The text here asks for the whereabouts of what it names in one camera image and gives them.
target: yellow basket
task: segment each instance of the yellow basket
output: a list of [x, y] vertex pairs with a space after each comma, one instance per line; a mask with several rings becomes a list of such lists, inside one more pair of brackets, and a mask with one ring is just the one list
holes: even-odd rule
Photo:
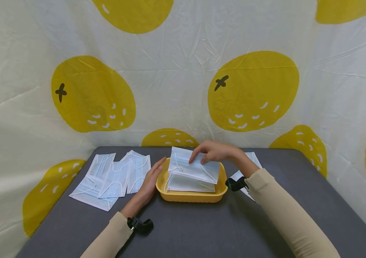
[[156, 188], [160, 192], [162, 198], [166, 201], [180, 201], [180, 202], [209, 202], [214, 203], [222, 199], [223, 195], [227, 191], [225, 182], [227, 180], [226, 171], [222, 163], [220, 163], [219, 179], [217, 185], [215, 185], [214, 193], [206, 192], [180, 192], [180, 191], [167, 191], [164, 192], [164, 185], [169, 178], [169, 163], [170, 158], [167, 158], [163, 166], [163, 171], [160, 173], [157, 181]]

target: black x mark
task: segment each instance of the black x mark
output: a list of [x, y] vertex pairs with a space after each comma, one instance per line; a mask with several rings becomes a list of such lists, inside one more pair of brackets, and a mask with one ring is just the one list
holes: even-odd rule
[[58, 94], [58, 99], [61, 101], [63, 101], [63, 95], [67, 95], [67, 92], [64, 90], [64, 84], [60, 84], [60, 88], [58, 90], [56, 90], [56, 94]]
[[215, 91], [217, 90], [217, 89], [219, 89], [219, 87], [220, 86], [222, 86], [222, 87], [226, 87], [226, 80], [227, 79], [229, 79], [229, 75], [225, 75], [225, 76], [223, 76], [223, 78], [221, 78], [221, 79], [217, 79], [216, 80], [216, 83], [217, 83], [217, 85], [216, 85], [216, 87], [215, 87]]

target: table surface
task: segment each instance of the table surface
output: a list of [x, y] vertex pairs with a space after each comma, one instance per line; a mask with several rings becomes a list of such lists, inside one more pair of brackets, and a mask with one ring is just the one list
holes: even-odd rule
[[[85, 176], [94, 155], [129, 150], [150, 155], [154, 164], [170, 156], [170, 147], [99, 147], [18, 258], [78, 258], [132, 195], [119, 198], [109, 212], [69, 197]], [[297, 150], [243, 149], [255, 152], [260, 163], [308, 212], [335, 245], [341, 257], [366, 257], [366, 225], [343, 198]], [[237, 168], [223, 162], [227, 176]], [[143, 209], [142, 221], [153, 220], [148, 236], [133, 234], [118, 257], [294, 257], [259, 205], [241, 191], [215, 204], [164, 201], [159, 193]]]

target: white curtain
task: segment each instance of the white curtain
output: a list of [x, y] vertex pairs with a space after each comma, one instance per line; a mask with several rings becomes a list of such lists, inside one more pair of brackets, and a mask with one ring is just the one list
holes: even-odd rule
[[0, 0], [0, 257], [98, 146], [300, 150], [366, 223], [366, 1]]

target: beige sleeve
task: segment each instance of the beige sleeve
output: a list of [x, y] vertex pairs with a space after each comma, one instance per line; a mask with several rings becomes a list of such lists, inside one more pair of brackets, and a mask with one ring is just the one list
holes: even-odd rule
[[85, 250], [81, 258], [112, 258], [118, 253], [131, 236], [132, 231], [127, 219], [117, 212], [106, 228]]
[[313, 219], [266, 169], [259, 169], [245, 182], [250, 196], [263, 208], [296, 257], [340, 257]]

